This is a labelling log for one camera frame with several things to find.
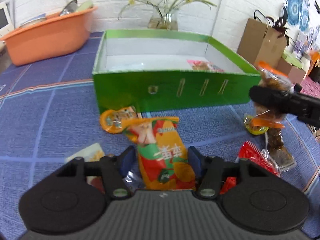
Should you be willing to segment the orange brown snack packet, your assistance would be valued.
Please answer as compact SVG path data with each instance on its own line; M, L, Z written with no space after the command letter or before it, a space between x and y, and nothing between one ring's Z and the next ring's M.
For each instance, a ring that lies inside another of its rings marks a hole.
M285 92L294 92L294 87L289 78L282 72L272 68L269 64L261 61L258 64L261 75L259 85L261 87L276 89ZM255 116L252 119L254 126L268 127L265 133L266 149L270 157L278 164L281 172L286 172L296 166L296 161L287 150L283 142L281 130L284 128L283 121L286 114L268 109L258 103L254 103Z

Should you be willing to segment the orange chip snack packet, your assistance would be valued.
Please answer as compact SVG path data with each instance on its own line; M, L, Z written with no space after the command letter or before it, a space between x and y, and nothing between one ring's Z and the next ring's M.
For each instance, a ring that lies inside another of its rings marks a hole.
M136 144L140 174L148 190L195 189L196 176L177 131L177 116L133 119L123 133Z

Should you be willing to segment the pink pumpkin seed snack packet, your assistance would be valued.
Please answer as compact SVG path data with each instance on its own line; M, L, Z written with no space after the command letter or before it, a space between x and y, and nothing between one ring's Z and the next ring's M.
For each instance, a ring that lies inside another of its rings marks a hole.
M224 72L223 69L214 65L211 62L200 61L200 60L187 60L187 62L190 64L190 66L192 67L193 70L219 72L219 73Z

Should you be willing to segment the red snack packet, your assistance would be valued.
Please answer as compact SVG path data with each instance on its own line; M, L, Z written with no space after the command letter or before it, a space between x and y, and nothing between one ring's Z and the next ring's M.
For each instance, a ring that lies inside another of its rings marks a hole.
M251 162L263 167L268 172L280 177L281 171L278 164L270 157L268 150L259 148L251 141L246 141L240 147L238 156L235 160L238 163L242 159L248 159ZM234 188L237 185L236 177L227 177L225 180L220 194L225 194L228 190Z

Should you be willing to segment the small yellow candy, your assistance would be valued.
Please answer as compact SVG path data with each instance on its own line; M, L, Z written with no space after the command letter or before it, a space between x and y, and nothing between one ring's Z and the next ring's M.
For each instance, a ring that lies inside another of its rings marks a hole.
M244 116L244 125L249 133L252 135L262 135L268 131L268 127L264 126L254 126L252 124L253 116L245 114Z

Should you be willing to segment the round orange snack packet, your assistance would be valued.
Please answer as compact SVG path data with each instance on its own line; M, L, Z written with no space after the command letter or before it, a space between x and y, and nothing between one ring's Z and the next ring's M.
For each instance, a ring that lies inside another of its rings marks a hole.
M142 118L134 106L124 107L119 110L106 110L100 115L100 125L104 131L111 134L121 133L124 124L133 119Z

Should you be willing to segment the brown paper bag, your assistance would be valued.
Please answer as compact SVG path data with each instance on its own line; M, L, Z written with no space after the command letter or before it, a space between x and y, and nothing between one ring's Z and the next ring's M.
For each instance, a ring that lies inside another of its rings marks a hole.
M237 53L255 67L263 61L276 68L286 47L286 38L279 31L266 23L249 18Z

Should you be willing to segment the purple leaf plant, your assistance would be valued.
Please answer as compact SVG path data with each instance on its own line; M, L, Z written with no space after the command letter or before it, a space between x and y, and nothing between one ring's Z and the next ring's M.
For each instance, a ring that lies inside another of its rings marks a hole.
M269 25L279 33L278 38L285 37L287 46L292 45L293 48L298 48L296 42L287 34L288 27L285 27L287 24L287 10L285 7L283 7L283 15L276 21L271 16L265 16L265 18Z

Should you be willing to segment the blue plaid tablecloth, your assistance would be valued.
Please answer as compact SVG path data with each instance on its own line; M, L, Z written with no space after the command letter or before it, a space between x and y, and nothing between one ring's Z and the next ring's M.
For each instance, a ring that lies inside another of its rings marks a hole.
M60 167L65 159L94 143L120 154L127 137L111 135L99 124L91 72L101 33L92 33L77 52L17 67L1 74L1 233L18 239L25 227L18 212L22 194ZM244 127L251 103L159 112L178 116L187 146L233 161L243 142L265 145Z

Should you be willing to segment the blue paper fan decoration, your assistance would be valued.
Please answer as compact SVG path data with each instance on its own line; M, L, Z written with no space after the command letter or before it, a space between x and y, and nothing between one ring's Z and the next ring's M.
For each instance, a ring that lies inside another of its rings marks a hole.
M301 32L308 30L310 22L309 0L285 0L284 8L287 12L287 23L290 26L298 27Z

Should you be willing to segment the green open cardboard box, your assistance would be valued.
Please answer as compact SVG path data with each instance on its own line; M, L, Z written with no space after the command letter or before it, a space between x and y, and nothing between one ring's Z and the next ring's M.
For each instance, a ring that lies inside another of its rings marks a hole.
M211 62L224 72L193 70L187 60ZM242 104L260 81L249 62L215 38L156 29L105 31L92 76L99 112Z

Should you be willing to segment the orange plastic basin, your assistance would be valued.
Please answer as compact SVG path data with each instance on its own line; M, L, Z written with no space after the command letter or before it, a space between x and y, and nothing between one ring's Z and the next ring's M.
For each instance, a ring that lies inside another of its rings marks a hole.
M89 39L96 9L87 0L75 12L51 14L42 22L15 29L1 37L1 41L16 66L73 53Z

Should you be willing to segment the glass vase with orchid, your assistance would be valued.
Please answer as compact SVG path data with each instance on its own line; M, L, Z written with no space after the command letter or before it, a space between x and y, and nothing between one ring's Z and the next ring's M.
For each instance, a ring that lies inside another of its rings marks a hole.
M209 9L217 7L217 4L208 0L128 0L117 19L122 19L123 13L131 8L146 6L153 10L148 22L149 29L178 30L178 12L182 7L193 3L200 3Z

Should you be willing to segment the white screen appliance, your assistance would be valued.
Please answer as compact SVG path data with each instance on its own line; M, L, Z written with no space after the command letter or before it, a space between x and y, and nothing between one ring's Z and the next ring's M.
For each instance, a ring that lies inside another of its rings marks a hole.
M15 30L11 15L14 16L14 1L1 2L1 38Z

